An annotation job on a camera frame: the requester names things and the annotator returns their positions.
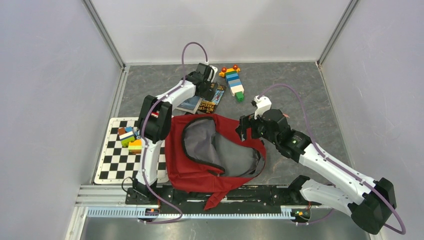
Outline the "blue treehouse comic book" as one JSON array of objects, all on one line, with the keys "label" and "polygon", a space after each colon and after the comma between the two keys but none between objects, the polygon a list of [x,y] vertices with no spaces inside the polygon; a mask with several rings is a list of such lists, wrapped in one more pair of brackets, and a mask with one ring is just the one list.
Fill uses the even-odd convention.
[{"label": "blue treehouse comic book", "polygon": [[217,107],[219,102],[221,101],[223,94],[225,93],[227,87],[224,85],[219,85],[212,100],[205,100],[203,99],[200,102],[200,105],[196,111],[197,114],[213,114]]}]

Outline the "dark blue Nineteen Eighty-Four book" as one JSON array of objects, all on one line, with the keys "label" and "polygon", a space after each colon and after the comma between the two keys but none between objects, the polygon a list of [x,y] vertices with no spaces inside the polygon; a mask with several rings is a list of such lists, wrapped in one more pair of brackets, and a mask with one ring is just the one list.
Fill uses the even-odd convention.
[{"label": "dark blue Nineteen Eighty-Four book", "polygon": [[176,109],[183,112],[190,113],[190,114],[195,114],[202,101],[203,101],[202,97],[193,96],[191,98],[186,99],[184,102],[178,105]]}]

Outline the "red student backpack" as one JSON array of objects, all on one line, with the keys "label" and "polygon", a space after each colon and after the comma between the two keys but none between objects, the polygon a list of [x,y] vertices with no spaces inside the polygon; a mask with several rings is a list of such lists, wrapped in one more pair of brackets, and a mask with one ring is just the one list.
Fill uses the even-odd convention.
[{"label": "red student backpack", "polygon": [[267,151],[259,139],[240,140],[238,121],[218,114],[175,116],[165,139],[165,161],[172,186],[187,193],[209,193],[204,210],[256,178]]}]

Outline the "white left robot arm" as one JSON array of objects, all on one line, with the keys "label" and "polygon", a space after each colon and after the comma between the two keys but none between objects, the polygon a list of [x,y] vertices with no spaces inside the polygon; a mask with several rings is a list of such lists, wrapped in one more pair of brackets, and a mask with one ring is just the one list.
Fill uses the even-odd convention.
[{"label": "white left robot arm", "polygon": [[210,100],[217,85],[214,78],[218,68],[208,63],[199,63],[195,71],[183,76],[172,88],[157,96],[144,98],[138,121],[135,126],[140,130],[142,150],[140,167],[133,180],[132,187],[145,204],[153,203],[157,198],[157,164],[161,146],[171,130],[172,112],[187,99],[199,96]]}]

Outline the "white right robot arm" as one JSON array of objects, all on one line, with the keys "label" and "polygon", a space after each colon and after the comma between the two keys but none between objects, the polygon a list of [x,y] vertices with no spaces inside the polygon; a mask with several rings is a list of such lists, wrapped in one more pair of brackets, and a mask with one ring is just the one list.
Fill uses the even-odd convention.
[{"label": "white right robot arm", "polygon": [[307,176],[298,176],[289,189],[289,199],[295,204],[315,202],[340,211],[369,234],[376,235],[388,227],[391,216],[401,221],[396,212],[394,185],[386,178],[375,180],[338,159],[333,158],[311,138],[291,129],[278,109],[262,114],[243,115],[236,132],[242,141],[248,137],[263,138],[280,154],[314,170],[331,184],[321,184]]}]

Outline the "colourful toy block tower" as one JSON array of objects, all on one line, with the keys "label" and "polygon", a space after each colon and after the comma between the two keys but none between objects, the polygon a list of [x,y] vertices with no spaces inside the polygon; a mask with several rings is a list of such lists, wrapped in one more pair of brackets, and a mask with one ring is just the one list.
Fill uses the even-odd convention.
[{"label": "colourful toy block tower", "polygon": [[234,64],[230,68],[222,67],[219,73],[219,76],[225,79],[231,95],[235,97],[238,102],[242,102],[245,99],[245,89],[239,76],[240,71],[241,69],[238,65]]}]

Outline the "colourful toy block train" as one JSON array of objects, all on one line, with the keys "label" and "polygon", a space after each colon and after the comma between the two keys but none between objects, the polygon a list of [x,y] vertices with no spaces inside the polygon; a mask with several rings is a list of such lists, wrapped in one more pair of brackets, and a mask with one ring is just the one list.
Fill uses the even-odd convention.
[{"label": "colourful toy block train", "polygon": [[117,132],[122,147],[127,148],[130,154],[142,152],[142,141],[137,127],[120,127]]}]

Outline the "black and white chessboard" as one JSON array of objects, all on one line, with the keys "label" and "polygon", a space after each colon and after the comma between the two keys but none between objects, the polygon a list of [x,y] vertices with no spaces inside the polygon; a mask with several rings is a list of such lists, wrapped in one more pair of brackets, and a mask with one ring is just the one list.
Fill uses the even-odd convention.
[{"label": "black and white chessboard", "polygon": [[130,184],[141,167],[141,155],[129,152],[123,147],[118,129],[134,127],[136,117],[113,117],[109,120],[102,149],[94,175],[96,185]]}]

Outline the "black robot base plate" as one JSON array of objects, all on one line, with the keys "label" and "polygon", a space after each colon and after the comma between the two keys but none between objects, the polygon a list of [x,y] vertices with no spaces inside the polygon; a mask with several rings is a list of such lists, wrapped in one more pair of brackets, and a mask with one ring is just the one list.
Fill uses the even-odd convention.
[{"label": "black robot base plate", "polygon": [[160,185],[155,192],[178,207],[183,214],[264,214],[277,213],[281,206],[319,206],[305,200],[287,185],[243,185],[228,192],[221,202],[205,210],[209,192],[186,192],[171,185]]}]

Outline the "aluminium toothed rail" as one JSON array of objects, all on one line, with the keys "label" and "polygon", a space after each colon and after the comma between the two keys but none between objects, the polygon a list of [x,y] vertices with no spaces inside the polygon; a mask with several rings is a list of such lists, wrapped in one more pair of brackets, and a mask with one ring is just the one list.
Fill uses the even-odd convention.
[{"label": "aluminium toothed rail", "polygon": [[[183,219],[282,219],[294,220],[290,208],[280,208],[276,213],[184,213]],[[178,213],[165,213],[157,208],[146,207],[100,207],[88,208],[90,218],[137,218],[137,219],[175,219]]]}]

